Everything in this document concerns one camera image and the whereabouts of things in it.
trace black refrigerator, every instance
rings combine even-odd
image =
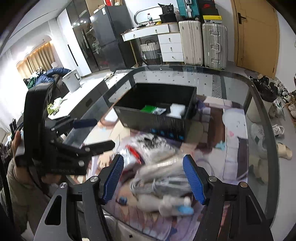
[[[106,6],[91,17],[91,22],[111,71],[136,64],[130,42],[124,42],[121,36],[132,28],[126,6]]]

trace laundry basket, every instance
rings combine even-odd
[[[147,65],[160,64],[159,53],[161,53],[159,42],[147,40],[145,44],[140,45],[143,58]]]

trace water bottle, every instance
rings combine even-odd
[[[153,20],[152,20],[152,17],[150,15],[150,13],[148,13],[148,21],[149,21],[149,25],[153,25]]]

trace blue gripper pad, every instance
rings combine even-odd
[[[113,161],[116,161],[116,163],[104,183],[104,195],[102,199],[106,203],[109,200],[111,200],[114,195],[115,189],[117,187],[117,184],[124,166],[123,156],[121,155],[116,155]]]
[[[206,181],[207,177],[202,176],[203,173],[200,168],[202,167],[198,167],[196,165],[191,155],[184,156],[183,169],[192,189],[193,195],[196,200],[204,205],[206,201],[205,192],[207,192],[208,189]]]

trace metal bolt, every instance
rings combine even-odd
[[[65,188],[68,184],[67,183],[61,183],[59,186],[60,188]]]
[[[247,188],[247,187],[248,187],[248,184],[245,183],[245,182],[241,182],[241,187],[242,187],[242,188]]]
[[[217,178],[215,177],[215,176],[210,176],[209,177],[209,180],[210,180],[210,182],[216,182],[217,181]]]
[[[98,177],[93,176],[93,177],[90,178],[90,180],[91,180],[92,183],[95,183],[98,180]]]
[[[79,165],[80,167],[84,167],[84,161],[79,161],[79,162],[78,162],[78,165]]]

